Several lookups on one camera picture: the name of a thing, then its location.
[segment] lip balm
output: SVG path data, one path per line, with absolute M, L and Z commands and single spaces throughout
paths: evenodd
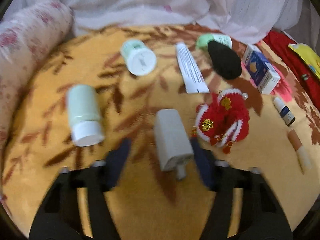
M 68 121 L 76 146 L 95 145 L 104 140 L 96 97 L 96 90 L 88 85 L 76 85 L 68 92 Z
M 291 130 L 288 133 L 288 139 L 297 153 L 302 172 L 305 173 L 307 169 L 312 168 L 308 153 L 305 147 L 302 145 L 302 142 L 300 141 L 295 130 Z
M 209 41 L 216 41 L 232 49 L 232 40 L 230 36 L 220 33 L 205 33 L 198 37 L 196 49 L 208 50 Z

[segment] white sheet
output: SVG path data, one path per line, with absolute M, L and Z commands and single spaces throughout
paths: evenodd
M 14 0 L 5 18 L 44 0 Z M 59 0 L 74 11 L 74 35 L 108 24 L 198 22 L 245 42 L 256 43 L 273 26 L 283 30 L 300 17 L 302 0 Z

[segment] white cloth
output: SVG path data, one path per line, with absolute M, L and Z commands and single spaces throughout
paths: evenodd
M 14 0 L 5 17 L 44 0 Z M 300 17 L 302 0 L 59 0 L 74 11 L 73 32 L 108 24 L 160 25 L 198 22 L 256 43 L 273 26 L 288 29 Z
M 320 16 L 309 0 L 303 0 L 302 12 L 298 23 L 285 31 L 292 36 L 297 43 L 309 45 L 320 55 L 319 29 Z

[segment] red tassel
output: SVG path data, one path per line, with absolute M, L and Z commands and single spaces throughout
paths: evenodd
M 233 142 L 230 141 L 227 143 L 227 145 L 222 149 L 224 154 L 229 154 L 231 151 L 231 146 L 233 145 Z
M 192 130 L 192 137 L 197 137 L 197 129 Z
M 215 145 L 216 143 L 218 142 L 218 138 L 211 138 L 210 139 L 210 144 L 213 146 L 213 145 Z

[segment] gold charm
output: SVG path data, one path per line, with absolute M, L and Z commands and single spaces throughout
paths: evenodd
M 222 106 L 224 106 L 227 111 L 231 108 L 231 105 L 230 105 L 231 104 L 231 100 L 230 100 L 230 98 L 223 98 L 221 100 L 220 104 Z
M 207 132 L 211 128 L 213 128 L 213 121 L 211 121 L 210 119 L 204 119 L 204 121 L 202 122 L 202 130 Z
M 192 130 L 192 137 L 197 137 L 197 129 Z

